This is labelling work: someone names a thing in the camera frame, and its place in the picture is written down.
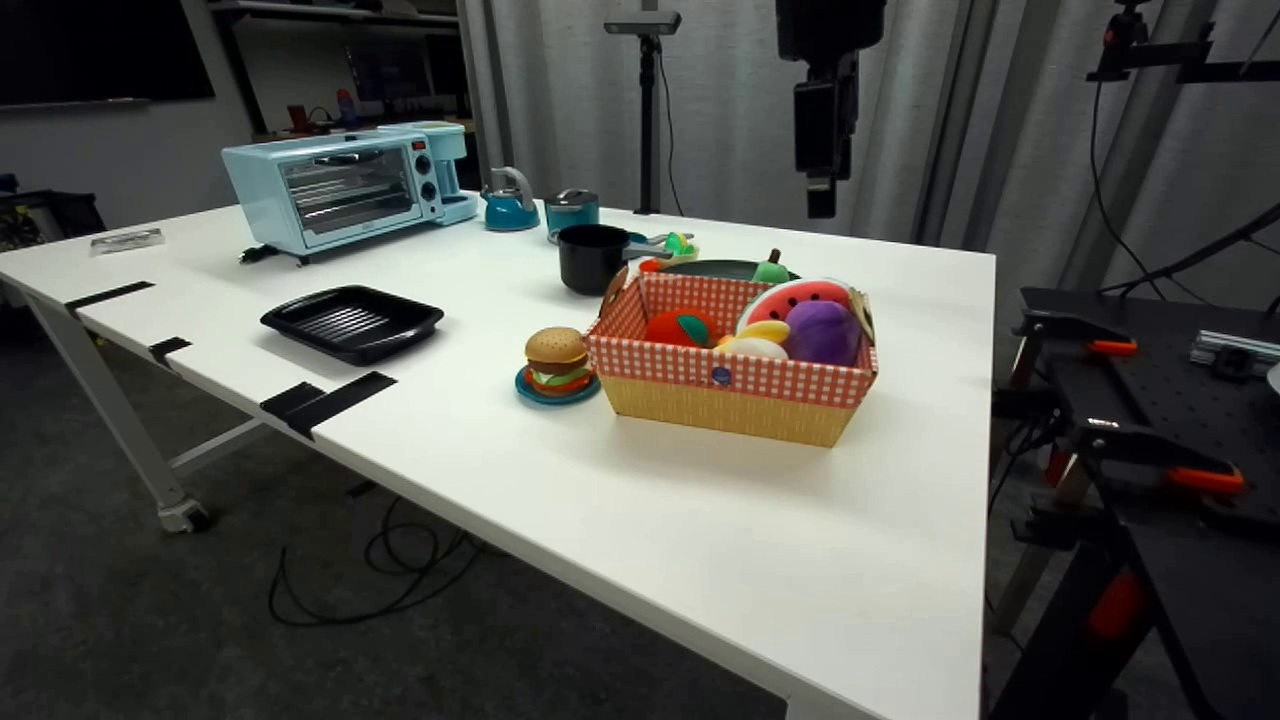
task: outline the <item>power strip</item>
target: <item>power strip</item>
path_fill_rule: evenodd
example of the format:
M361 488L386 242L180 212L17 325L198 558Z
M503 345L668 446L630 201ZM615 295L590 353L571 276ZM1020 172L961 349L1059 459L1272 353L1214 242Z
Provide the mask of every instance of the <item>power strip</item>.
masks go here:
M1214 334L1214 327L1201 327L1201 334L1198 334L1194 365L1214 365L1214 355L1218 355L1222 349L1253 353L1253 373L1257 373L1257 378L1268 378L1268 369L1280 365L1280 345L1257 340L1257 336Z

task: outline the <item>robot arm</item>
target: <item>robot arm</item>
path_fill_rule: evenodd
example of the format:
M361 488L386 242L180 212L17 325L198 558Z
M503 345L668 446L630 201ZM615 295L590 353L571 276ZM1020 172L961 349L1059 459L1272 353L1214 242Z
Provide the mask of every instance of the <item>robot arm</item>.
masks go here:
M856 52L882 46L887 0L775 0L785 59L806 59L797 83L797 168L807 178L807 216L835 216L856 128Z

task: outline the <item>floor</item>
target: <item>floor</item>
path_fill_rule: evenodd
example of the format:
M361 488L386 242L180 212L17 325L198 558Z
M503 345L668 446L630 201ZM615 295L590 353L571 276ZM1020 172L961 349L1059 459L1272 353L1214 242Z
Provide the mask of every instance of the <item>floor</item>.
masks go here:
M110 365L169 452L238 424L133 355ZM212 532L161 536L145 488L19 311L0 311L0 392L0 716L785 716L775 696L491 550L403 617L279 630L268 617L279 550L316 614L397 598L361 562L386 493L351 496L361 478L268 435L198 478L220 508ZM998 504L998 579L1015 558L1008 517L1031 493L1024 468ZM1014 640L990 640L991 692L1037 607ZM1137 720L1189 716L1158 640L1122 689Z

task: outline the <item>white tabletop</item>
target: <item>white tabletop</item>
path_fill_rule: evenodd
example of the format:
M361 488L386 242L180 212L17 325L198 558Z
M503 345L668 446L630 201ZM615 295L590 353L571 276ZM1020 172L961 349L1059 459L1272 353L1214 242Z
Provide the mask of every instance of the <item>white tabletop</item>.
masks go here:
M882 379L835 447L615 419L608 402L528 407L526 340L590 327L596 300L560 288L543 232L482 223L403 237L298 268L241 265L238 208L165 221L165 246L93 258L85 242L0 258L0 276L68 306L145 353L193 340L173 369L256 414L346 369L261 316L332 283L439 306L439 336L382 398L316 428L316 447L639 626L785 692L868 716L980 716L986 488L998 260L682 216L605 212L635 232L698 232L706 258L764 260L874 295Z

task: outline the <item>wicker basket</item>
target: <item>wicker basket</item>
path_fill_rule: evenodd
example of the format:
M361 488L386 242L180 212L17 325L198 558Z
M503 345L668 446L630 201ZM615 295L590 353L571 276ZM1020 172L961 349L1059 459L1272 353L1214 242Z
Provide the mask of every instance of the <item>wicker basket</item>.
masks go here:
M700 308L712 325L735 327L759 288L712 276L635 276L590 334L614 414L831 447L878 385L874 345L852 369L835 369L644 340L644 319L668 308Z

